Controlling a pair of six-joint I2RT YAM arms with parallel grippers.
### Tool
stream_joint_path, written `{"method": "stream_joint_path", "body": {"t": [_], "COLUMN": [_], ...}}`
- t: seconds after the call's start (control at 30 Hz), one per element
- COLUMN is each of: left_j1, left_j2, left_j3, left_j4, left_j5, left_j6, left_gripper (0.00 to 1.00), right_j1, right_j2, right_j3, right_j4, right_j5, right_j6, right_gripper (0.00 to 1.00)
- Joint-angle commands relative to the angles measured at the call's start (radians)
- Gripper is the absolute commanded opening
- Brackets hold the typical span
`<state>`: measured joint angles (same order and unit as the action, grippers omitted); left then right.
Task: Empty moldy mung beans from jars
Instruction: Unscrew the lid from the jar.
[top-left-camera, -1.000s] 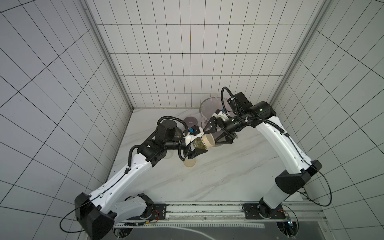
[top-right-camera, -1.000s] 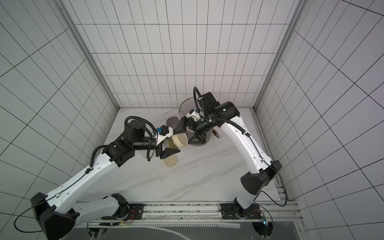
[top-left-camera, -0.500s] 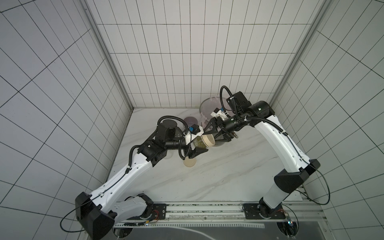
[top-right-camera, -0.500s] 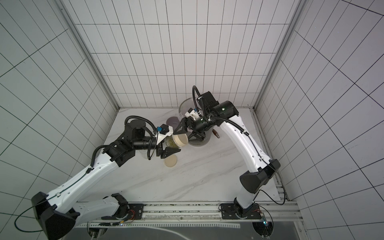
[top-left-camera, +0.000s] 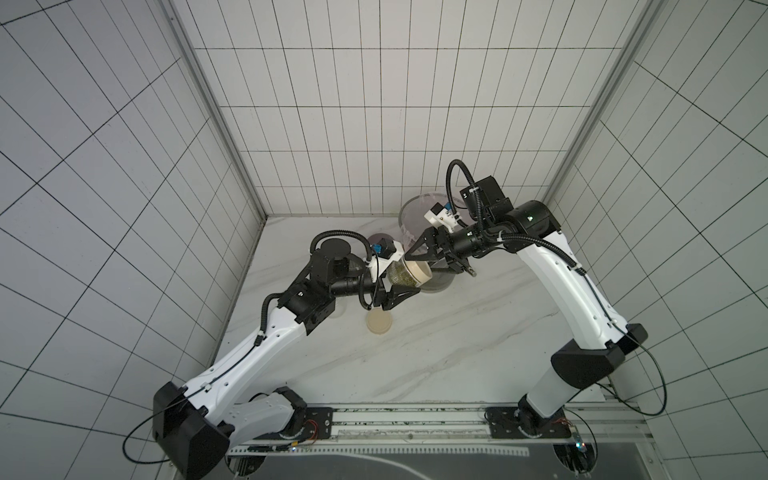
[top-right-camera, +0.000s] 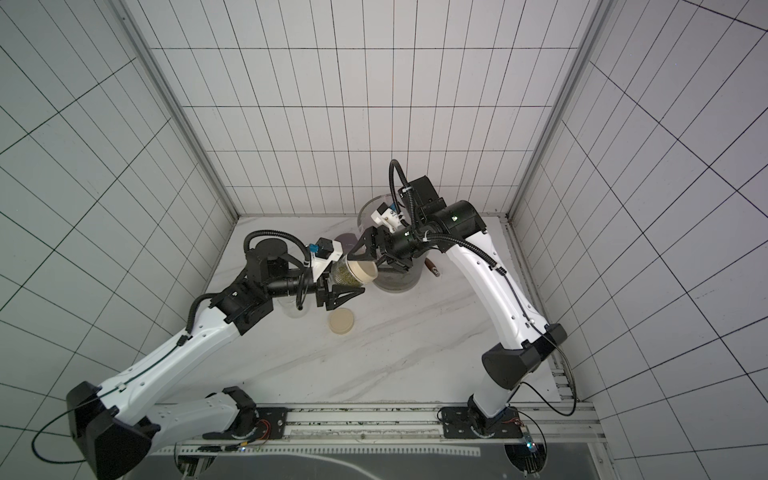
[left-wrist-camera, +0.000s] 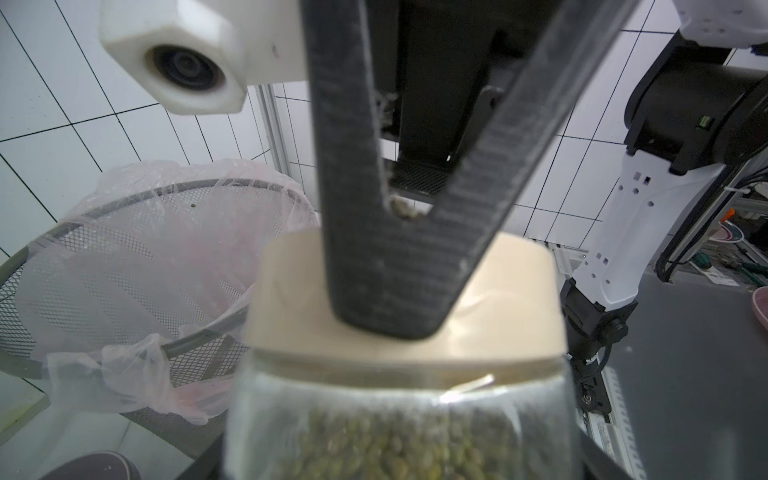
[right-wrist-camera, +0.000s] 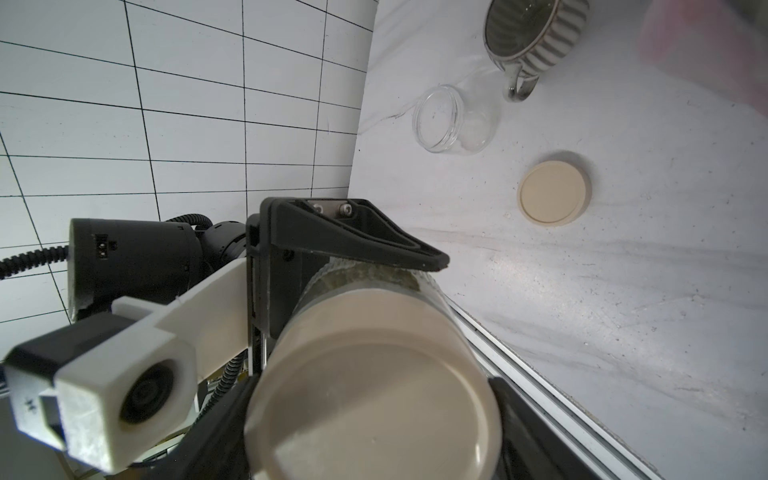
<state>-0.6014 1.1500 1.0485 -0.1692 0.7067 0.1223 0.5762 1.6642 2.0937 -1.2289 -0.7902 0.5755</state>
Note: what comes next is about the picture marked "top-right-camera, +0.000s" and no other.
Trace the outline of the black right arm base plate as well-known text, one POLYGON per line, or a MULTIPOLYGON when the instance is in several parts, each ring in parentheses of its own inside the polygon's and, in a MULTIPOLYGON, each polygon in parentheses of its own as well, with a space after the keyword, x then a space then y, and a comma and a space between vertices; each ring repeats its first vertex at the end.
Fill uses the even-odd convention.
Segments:
POLYGON ((475 407, 443 407, 437 418, 446 439, 490 440, 521 439, 519 413, 514 407, 507 407, 494 417, 486 417, 475 407))

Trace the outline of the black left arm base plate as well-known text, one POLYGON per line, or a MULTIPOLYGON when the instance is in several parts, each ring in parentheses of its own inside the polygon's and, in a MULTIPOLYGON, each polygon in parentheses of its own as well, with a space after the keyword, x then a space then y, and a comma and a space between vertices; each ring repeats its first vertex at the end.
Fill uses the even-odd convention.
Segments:
POLYGON ((202 435, 205 440, 254 442, 281 439, 284 434, 286 408, 250 408, 237 414, 233 423, 222 432, 202 435))

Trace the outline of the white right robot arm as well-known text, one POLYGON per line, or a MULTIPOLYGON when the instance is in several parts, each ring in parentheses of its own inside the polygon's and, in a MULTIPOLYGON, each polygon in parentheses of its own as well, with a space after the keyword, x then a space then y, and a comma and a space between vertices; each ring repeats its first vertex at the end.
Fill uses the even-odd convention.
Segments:
POLYGON ((499 342, 483 354, 486 371, 468 401, 480 427, 498 420, 516 389, 566 340, 562 325, 550 324, 512 278, 485 222, 466 200, 447 204, 430 179, 406 178, 397 160, 388 166, 391 204, 378 209, 373 226, 358 240, 363 259, 409 271, 431 250, 445 254, 464 275, 490 315, 499 342))

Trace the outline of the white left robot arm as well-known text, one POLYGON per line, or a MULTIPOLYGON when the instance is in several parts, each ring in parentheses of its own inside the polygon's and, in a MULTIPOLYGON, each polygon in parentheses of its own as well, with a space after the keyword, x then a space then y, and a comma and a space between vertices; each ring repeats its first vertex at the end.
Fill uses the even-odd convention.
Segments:
POLYGON ((243 242, 245 267, 220 292, 197 297, 186 325, 141 361, 94 385, 84 381, 66 397, 70 434, 99 479, 118 479, 150 453, 193 437, 221 441, 227 451, 282 438, 287 411, 261 409, 240 387, 203 399, 162 406, 160 400, 213 353, 241 338, 291 298, 308 295, 332 311, 360 295, 377 276, 374 264, 350 263, 339 242, 306 245, 277 230, 257 230, 243 242))

